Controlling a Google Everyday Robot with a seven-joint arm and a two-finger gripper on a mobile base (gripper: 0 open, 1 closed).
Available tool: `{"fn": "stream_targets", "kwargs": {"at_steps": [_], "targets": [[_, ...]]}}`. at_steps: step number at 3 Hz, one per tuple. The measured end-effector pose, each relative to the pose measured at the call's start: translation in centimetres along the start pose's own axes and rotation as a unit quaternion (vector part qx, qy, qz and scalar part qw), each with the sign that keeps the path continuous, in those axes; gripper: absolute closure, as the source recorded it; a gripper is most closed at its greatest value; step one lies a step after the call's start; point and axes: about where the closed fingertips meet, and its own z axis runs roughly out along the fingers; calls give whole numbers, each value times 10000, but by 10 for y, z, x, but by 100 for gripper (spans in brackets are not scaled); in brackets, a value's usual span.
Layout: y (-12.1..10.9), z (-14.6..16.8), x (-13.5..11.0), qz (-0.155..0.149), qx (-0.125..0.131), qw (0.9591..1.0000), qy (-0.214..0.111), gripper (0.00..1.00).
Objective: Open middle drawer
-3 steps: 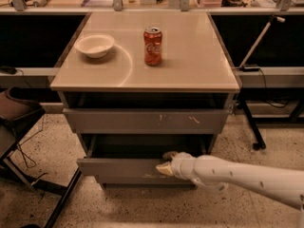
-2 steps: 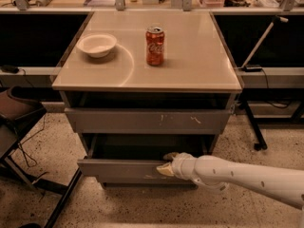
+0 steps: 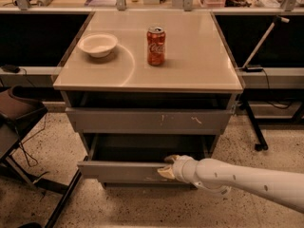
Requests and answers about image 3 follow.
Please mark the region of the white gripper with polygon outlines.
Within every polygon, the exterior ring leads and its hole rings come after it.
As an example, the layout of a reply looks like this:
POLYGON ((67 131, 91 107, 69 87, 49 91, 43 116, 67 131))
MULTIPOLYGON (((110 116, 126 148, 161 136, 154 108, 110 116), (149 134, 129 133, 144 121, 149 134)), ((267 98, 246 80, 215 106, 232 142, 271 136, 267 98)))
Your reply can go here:
POLYGON ((167 179, 185 183, 197 183, 199 181, 196 173, 198 161, 189 156, 170 155, 164 158, 165 162, 173 162, 173 165, 167 165, 158 169, 158 173, 167 179))

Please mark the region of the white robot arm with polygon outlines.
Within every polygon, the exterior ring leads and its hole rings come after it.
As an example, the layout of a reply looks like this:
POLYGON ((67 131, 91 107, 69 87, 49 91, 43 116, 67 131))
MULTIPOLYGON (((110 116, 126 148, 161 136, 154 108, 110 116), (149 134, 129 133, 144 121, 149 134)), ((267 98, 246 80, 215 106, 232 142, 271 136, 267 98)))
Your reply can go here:
POLYGON ((285 207, 304 212, 304 174, 229 164, 215 159, 196 161, 171 155, 158 173, 168 179, 191 183, 223 197, 231 187, 285 207))

